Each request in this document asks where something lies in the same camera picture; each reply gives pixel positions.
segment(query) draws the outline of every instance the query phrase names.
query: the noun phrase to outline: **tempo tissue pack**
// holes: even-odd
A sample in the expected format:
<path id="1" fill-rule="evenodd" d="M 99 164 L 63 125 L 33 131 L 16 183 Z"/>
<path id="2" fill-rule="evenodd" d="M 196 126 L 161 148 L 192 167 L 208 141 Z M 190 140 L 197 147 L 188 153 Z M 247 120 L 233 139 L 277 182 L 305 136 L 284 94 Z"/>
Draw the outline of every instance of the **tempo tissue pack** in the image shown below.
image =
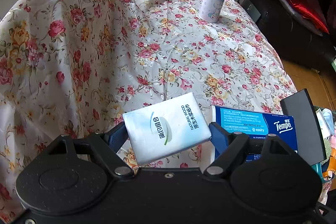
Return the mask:
<path id="1" fill-rule="evenodd" d="M 123 114 L 139 165 L 194 147 L 211 132 L 192 92 Z"/>
<path id="2" fill-rule="evenodd" d="M 253 139 L 265 139 L 273 133 L 283 139 L 297 152 L 297 140 L 292 116 L 253 112 L 221 106 L 211 106 L 212 122 L 217 122 L 227 132 L 248 134 Z M 248 155 L 246 161 L 256 160 L 260 155 Z"/>

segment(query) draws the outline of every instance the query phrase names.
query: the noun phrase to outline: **red satin pillow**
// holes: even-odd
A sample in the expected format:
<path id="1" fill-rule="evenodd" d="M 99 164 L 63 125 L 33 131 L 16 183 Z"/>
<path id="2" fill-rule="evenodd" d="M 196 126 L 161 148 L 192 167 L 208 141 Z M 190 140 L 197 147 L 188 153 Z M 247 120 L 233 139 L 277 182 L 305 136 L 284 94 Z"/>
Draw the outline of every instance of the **red satin pillow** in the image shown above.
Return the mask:
<path id="1" fill-rule="evenodd" d="M 319 16 L 319 13 L 310 5 L 307 0 L 286 0 L 295 10 L 297 10 L 304 18 L 313 22 L 315 27 L 329 34 L 327 25 Z"/>

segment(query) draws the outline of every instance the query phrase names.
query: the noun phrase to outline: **tablecloth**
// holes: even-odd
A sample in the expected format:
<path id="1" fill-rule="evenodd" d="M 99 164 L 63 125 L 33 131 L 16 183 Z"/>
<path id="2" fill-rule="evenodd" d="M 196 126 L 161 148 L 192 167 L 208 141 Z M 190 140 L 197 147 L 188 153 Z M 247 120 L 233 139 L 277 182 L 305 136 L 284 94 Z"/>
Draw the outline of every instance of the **tablecloth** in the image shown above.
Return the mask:
<path id="1" fill-rule="evenodd" d="M 211 104 L 281 113 L 296 92 L 233 0 L 219 22 L 202 0 L 19 0 L 0 23 L 0 218 L 21 210 L 15 179 L 59 134 L 106 132 L 124 112 L 193 92 Z M 150 163 L 195 167 L 202 146 Z M 118 155 L 137 163 L 129 141 Z"/>

